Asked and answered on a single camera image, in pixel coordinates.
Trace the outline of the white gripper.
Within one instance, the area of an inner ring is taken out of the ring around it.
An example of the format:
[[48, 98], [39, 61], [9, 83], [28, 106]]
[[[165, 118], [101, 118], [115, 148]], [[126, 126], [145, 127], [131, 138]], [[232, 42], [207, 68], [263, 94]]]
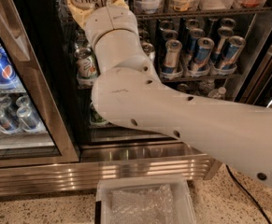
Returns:
[[127, 30], [138, 34], [136, 15], [129, 10], [124, 0], [107, 0], [108, 7], [93, 11], [93, 6], [68, 1], [72, 17], [94, 47], [98, 40], [109, 32]]

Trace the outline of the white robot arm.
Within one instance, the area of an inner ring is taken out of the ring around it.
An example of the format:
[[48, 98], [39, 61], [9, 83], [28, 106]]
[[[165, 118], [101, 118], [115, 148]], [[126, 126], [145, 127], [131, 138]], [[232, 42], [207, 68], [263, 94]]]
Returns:
[[67, 5], [98, 61], [92, 101], [102, 118], [173, 137], [272, 188], [272, 108], [167, 87], [141, 48], [136, 16], [124, 0]]

